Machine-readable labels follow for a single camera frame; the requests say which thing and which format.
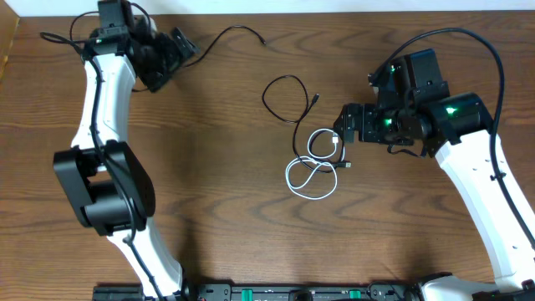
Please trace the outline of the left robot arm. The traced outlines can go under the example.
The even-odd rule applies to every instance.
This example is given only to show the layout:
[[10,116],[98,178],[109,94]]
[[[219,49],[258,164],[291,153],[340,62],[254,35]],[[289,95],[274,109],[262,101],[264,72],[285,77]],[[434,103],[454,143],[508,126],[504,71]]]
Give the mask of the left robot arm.
[[71,46],[86,73],[84,108],[53,170],[79,223],[112,242],[139,278],[100,284],[95,300],[198,300],[199,288],[173,258],[155,224],[153,183],[128,145],[130,97],[137,82],[158,91],[197,51],[181,30],[159,32],[129,1],[101,1],[99,26],[85,39],[41,33]]

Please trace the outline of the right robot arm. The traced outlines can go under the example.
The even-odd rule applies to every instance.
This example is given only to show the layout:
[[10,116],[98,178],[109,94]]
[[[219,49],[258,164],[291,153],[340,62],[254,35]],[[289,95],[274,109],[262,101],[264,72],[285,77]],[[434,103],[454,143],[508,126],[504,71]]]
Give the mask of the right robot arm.
[[490,146],[492,117],[474,93],[451,95],[432,49],[392,59],[374,84],[375,104],[345,105],[334,122],[343,141],[393,147],[419,140],[459,191],[484,242],[493,283],[450,273],[421,279],[409,300],[532,300],[534,250],[517,221],[534,213],[500,145]]

